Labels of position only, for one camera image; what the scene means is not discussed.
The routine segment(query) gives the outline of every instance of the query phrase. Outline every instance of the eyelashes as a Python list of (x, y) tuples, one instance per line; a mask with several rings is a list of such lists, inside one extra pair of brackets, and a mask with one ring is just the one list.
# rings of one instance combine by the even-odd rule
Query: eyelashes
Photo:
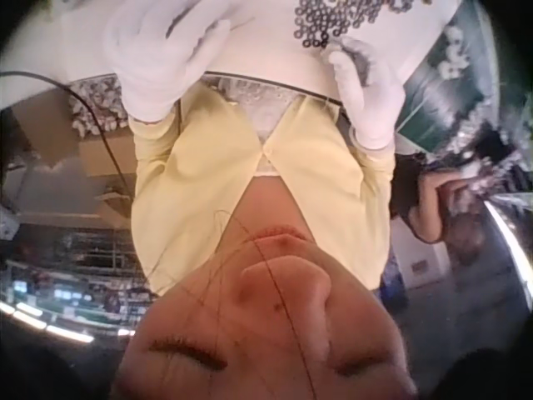
[(220, 356), (216, 355), (214, 351), (201, 348), (182, 337), (168, 337), (162, 340), (156, 340), (148, 350), (154, 353), (182, 355), (215, 373), (223, 371), (227, 367), (227, 362), (220, 359)]

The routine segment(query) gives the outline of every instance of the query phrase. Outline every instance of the closed eye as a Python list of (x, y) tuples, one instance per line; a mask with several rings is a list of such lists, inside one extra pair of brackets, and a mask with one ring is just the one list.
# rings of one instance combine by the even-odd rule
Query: closed eye
[(349, 378), (365, 372), (367, 369), (374, 367), (377, 364), (386, 363), (382, 357), (369, 357), (357, 362), (348, 362), (342, 367), (336, 369), (336, 373), (342, 377)]
[(227, 362), (221, 360), (214, 352), (201, 349), (182, 338), (172, 337), (155, 341), (150, 345), (148, 350), (154, 353), (180, 354), (183, 357), (196, 361), (201, 366), (215, 373), (227, 367)]

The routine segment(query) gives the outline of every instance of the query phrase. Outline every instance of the fluorescent light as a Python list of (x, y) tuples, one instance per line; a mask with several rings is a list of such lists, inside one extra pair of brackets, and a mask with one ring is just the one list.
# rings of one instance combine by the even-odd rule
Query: fluorescent light
[(6, 304), (4, 302), (0, 302), (0, 311), (3, 313), (6, 313), (8, 315), (11, 315), (15, 312), (15, 308), (11, 307), (9, 304)]
[(489, 202), (485, 202), (485, 205), (506, 240), (507, 246), (509, 246), (509, 249), (511, 250), (511, 256), (516, 265), (516, 271), (518, 272), (520, 280), (526, 290), (527, 305), (531, 310), (533, 308), (533, 268), (531, 268), (530, 261), (527, 259), (524, 249), (521, 247), (516, 236), (505, 223), (500, 213)]
[(25, 313), (33, 315), (34, 317), (41, 317), (42, 316), (42, 311), (41, 310), (39, 310), (37, 308), (34, 308), (32, 306), (28, 306), (24, 302), (20, 302), (19, 304), (17, 304), (17, 308), (19, 310), (23, 310)]
[(61, 336), (62, 338), (72, 339), (83, 343), (90, 343), (94, 340), (94, 337), (90, 335), (69, 331), (67, 329), (63, 329), (62, 327), (54, 327), (53, 325), (47, 326), (47, 332)]
[(120, 328), (118, 329), (117, 336), (133, 336), (135, 334), (135, 331), (131, 331), (129, 329)]
[(25, 314), (24, 312), (20, 312), (20, 311), (14, 312), (13, 318), (16, 318), (19, 321), (22, 321), (23, 323), (26, 323), (36, 329), (44, 329), (44, 327), (47, 326), (46, 322), (41, 321), (40, 319), (36, 319), (34, 317), (30, 317), (29, 315)]

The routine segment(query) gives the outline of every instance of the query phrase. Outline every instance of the dark hair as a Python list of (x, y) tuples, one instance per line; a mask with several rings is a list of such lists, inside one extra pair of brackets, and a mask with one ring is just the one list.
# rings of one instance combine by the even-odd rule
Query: dark hair
[(462, 267), (472, 265), (479, 258), (485, 243), (481, 217), (469, 212), (450, 217), (445, 242), (452, 257)]

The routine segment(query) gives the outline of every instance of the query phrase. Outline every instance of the hand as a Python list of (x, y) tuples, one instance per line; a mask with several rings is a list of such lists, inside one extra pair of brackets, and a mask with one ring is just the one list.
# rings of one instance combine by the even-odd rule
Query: hand
[[(335, 79), (344, 108), (355, 129), (355, 139), (364, 148), (378, 150), (394, 142), (395, 124), (406, 93), (385, 60), (367, 43), (343, 37), (341, 46), (330, 44), (327, 61), (335, 68)], [(368, 63), (366, 86), (361, 86), (355, 58)]]
[(126, 0), (109, 21), (104, 51), (135, 119), (162, 120), (219, 54), (228, 0)]

